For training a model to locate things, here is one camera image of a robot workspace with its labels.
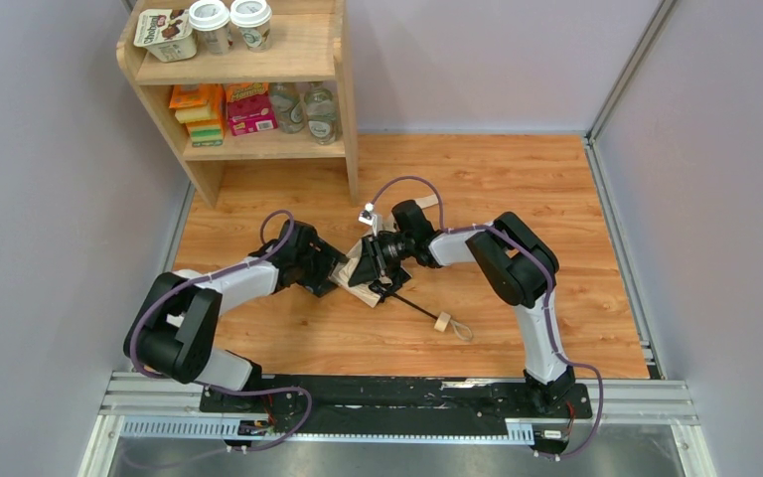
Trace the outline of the beige folding umbrella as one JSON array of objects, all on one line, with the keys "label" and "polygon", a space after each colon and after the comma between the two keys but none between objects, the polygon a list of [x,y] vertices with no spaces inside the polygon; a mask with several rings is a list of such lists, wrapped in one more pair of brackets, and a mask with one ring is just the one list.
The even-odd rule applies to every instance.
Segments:
[{"label": "beige folding umbrella", "polygon": [[429,249],[429,242],[436,238],[438,230],[424,214],[425,210],[439,206],[439,197],[432,194],[403,201],[384,216],[374,202],[366,203],[359,212],[359,222],[368,226],[369,231],[347,252],[347,262],[336,266],[331,278],[372,308],[391,298],[426,316],[435,331],[450,330],[459,340],[470,342],[474,332],[468,325],[447,312],[432,312],[399,293],[412,278],[403,267],[405,261],[414,259],[428,268],[441,266]]}]

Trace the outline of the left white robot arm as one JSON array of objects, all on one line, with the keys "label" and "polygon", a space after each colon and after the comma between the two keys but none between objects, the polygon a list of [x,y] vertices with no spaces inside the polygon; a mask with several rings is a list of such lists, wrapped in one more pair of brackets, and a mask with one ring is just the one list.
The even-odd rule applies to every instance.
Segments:
[{"label": "left white robot arm", "polygon": [[313,226],[288,219],[277,238],[239,263],[211,273],[158,275],[124,339],[123,353],[151,378],[249,393],[260,367],[216,346],[220,319],[293,285],[322,297],[336,289],[331,275],[347,261]]}]

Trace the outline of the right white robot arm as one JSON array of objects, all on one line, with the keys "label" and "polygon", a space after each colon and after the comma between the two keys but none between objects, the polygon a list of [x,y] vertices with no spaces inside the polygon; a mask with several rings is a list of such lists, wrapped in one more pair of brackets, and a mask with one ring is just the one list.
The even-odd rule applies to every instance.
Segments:
[{"label": "right white robot arm", "polygon": [[477,263],[494,292],[514,310],[533,402],[549,407],[563,401],[575,374],[555,322],[553,290],[559,263],[552,250],[511,212],[487,224],[449,231],[435,228],[414,200],[395,205],[391,214],[393,230],[362,238],[357,264],[347,273],[349,285],[393,280],[409,258],[429,268]]}]

